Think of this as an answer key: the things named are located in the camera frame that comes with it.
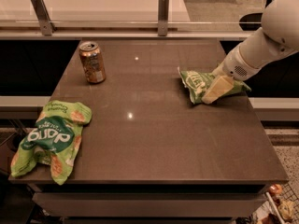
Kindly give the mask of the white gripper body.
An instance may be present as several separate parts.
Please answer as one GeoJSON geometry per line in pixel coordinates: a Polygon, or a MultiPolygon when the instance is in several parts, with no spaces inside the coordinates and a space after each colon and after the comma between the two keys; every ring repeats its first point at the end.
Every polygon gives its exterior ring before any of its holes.
{"type": "Polygon", "coordinates": [[[239,45],[227,54],[222,64],[222,70],[225,74],[240,81],[245,81],[260,71],[260,68],[251,67],[245,62],[241,55],[239,45]]]}

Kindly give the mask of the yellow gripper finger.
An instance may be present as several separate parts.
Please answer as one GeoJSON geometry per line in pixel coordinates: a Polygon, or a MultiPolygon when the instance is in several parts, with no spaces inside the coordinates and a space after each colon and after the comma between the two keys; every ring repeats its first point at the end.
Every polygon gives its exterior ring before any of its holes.
{"type": "Polygon", "coordinates": [[[228,76],[216,76],[202,97],[204,104],[211,104],[234,87],[234,79],[228,76]]]}
{"type": "Polygon", "coordinates": [[[213,71],[212,71],[212,75],[214,77],[216,76],[223,76],[225,74],[225,72],[223,71],[223,63],[220,63],[213,71]]]}

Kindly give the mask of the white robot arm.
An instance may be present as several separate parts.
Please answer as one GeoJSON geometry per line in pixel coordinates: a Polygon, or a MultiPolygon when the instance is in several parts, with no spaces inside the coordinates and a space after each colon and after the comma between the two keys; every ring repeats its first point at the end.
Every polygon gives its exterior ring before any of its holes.
{"type": "Polygon", "coordinates": [[[213,70],[215,77],[202,101],[211,104],[234,87],[234,81],[255,76],[271,62],[299,50],[299,0],[274,0],[264,10],[261,27],[232,49],[213,70]]]}

